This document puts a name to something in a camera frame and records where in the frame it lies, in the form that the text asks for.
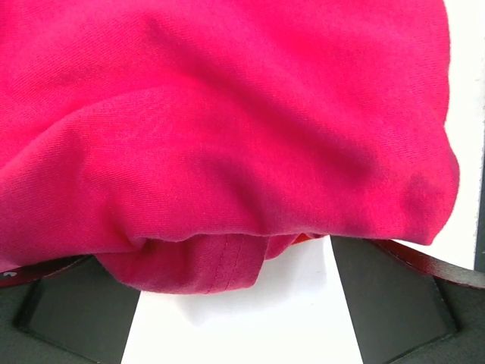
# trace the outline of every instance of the pink garment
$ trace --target pink garment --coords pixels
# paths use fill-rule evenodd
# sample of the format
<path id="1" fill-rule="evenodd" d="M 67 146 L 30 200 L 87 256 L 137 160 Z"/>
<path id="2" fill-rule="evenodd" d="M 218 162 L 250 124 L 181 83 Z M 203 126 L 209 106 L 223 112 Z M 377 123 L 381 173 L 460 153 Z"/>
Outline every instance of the pink garment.
<path id="1" fill-rule="evenodd" d="M 212 293 L 300 233 L 429 244 L 448 66 L 441 0 L 0 0 L 0 271 Z"/>

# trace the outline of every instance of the black panel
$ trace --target black panel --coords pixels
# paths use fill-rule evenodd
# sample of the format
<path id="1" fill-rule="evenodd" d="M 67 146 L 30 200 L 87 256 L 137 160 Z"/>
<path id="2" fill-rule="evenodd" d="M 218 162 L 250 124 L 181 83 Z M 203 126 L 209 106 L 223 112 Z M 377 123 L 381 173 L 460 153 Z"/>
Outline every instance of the black panel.
<path id="1" fill-rule="evenodd" d="M 94 259 L 41 280 L 18 317 L 22 330 L 103 364 L 120 364 L 139 291 Z"/>
<path id="2" fill-rule="evenodd" d="M 485 290 L 437 282 L 458 322 L 456 335 L 427 345 L 396 364 L 481 364 L 485 362 Z"/>
<path id="3" fill-rule="evenodd" d="M 13 325 L 14 317 L 33 285 L 0 289 L 0 363 L 91 364 L 90 360 L 38 340 Z"/>
<path id="4" fill-rule="evenodd" d="M 475 250 L 475 271 L 485 273 L 485 168 L 482 170 L 482 190 L 477 227 L 477 245 Z"/>
<path id="5" fill-rule="evenodd" d="M 364 364 L 393 362 L 456 331 L 434 279 L 364 240 L 331 239 Z"/>

